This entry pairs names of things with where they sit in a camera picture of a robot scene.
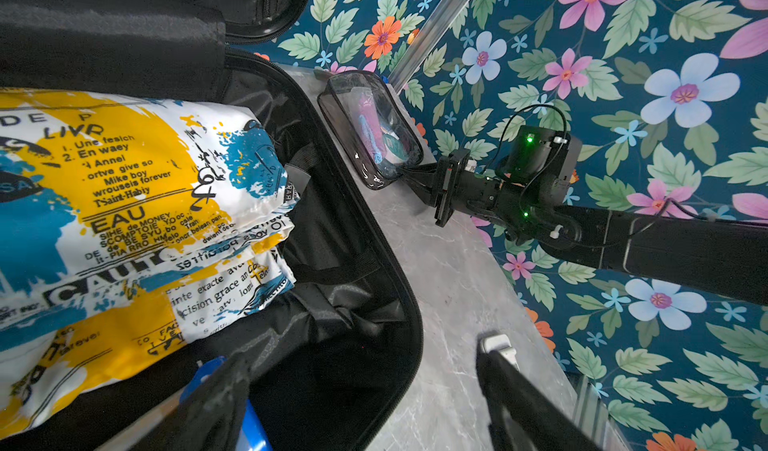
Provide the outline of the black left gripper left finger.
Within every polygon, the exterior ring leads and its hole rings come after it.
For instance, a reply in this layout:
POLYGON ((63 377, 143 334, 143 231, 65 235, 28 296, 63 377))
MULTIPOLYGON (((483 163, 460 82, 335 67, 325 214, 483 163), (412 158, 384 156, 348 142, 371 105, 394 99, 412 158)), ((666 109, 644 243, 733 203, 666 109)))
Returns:
POLYGON ((223 380, 208 378, 192 395, 192 402, 179 404, 181 391, 177 394, 175 407, 163 404, 146 413, 128 428, 119 432, 99 446, 101 450, 203 450, 193 439, 199 439, 207 412, 220 411, 235 399, 248 398, 249 360, 242 353, 226 359, 219 369, 223 380))

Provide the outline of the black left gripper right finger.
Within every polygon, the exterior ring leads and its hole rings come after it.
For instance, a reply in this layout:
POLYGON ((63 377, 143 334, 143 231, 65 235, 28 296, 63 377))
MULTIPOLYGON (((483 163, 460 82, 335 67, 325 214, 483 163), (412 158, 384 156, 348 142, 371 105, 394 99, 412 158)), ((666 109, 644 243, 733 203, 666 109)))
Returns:
POLYGON ((487 403, 494 450, 599 448, 523 375, 507 335, 486 334, 479 339, 476 374, 487 403))

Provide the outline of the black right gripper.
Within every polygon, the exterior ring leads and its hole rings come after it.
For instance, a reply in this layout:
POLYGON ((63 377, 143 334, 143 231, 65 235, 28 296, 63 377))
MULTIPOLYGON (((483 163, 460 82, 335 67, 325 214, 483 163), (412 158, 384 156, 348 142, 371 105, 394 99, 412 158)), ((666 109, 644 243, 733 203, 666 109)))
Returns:
POLYGON ((469 170, 469 153, 456 151, 436 165, 401 168, 400 181, 436 209, 439 226, 460 212, 525 240, 579 241, 581 225, 558 208, 581 150, 582 141, 568 131, 525 126, 490 176, 469 170))

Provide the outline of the clear container blue lid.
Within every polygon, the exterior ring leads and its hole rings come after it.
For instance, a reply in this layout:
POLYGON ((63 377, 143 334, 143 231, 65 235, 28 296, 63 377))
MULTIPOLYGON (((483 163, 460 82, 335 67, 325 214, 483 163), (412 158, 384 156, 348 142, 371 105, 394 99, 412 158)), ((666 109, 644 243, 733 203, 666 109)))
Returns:
MULTIPOLYGON (((224 356, 198 362, 192 380, 182 389, 179 404, 192 402, 192 395, 204 382, 215 377, 223 380, 219 369, 226 363, 224 356)), ((198 426, 202 436, 193 439, 203 450, 272 450, 267 433, 248 398, 237 398, 220 411, 207 412, 198 426)))

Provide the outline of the clear black-trimmed toiletry pouch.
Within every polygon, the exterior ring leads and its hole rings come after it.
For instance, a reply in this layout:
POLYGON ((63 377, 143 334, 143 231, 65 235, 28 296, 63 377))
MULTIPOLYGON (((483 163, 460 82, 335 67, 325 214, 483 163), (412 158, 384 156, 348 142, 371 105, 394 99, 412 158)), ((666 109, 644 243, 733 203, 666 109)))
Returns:
POLYGON ((402 102, 381 77, 367 71, 331 76, 318 106, 363 184, 387 187, 419 166, 424 150, 402 102))

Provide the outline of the white yellow teal printed garment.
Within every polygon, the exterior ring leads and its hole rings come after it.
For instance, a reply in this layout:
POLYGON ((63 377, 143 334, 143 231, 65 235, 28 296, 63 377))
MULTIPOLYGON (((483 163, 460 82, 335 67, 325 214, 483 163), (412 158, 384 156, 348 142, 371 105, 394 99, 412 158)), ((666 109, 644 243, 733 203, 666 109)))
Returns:
POLYGON ((299 196, 244 107, 1 92, 1 435, 266 308, 299 196))

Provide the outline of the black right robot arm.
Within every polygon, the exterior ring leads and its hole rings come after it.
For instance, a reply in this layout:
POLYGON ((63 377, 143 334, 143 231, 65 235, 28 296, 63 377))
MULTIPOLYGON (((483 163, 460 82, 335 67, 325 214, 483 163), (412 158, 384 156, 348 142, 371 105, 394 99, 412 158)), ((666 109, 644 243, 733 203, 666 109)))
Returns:
POLYGON ((398 174, 440 227, 461 212, 559 260, 766 305, 766 225, 566 206, 581 147, 567 131, 524 126, 493 176, 469 170, 466 150, 398 174))

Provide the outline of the blue hard-shell suitcase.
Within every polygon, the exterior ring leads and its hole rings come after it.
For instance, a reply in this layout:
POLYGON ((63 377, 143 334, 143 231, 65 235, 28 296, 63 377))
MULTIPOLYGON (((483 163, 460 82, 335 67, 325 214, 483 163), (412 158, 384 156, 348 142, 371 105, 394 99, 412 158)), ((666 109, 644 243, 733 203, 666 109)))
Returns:
POLYGON ((337 0, 1 0, 1 446, 363 450, 421 316, 302 87, 337 0))

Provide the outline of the aluminium cage frame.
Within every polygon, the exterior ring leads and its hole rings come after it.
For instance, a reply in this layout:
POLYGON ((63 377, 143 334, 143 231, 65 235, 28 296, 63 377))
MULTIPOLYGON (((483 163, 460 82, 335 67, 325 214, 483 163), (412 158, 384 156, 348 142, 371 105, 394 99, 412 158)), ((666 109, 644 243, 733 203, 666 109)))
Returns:
POLYGON ((401 93, 419 67, 426 60, 454 20, 471 0, 440 0, 435 10, 423 23, 420 34, 389 75, 392 90, 401 93))

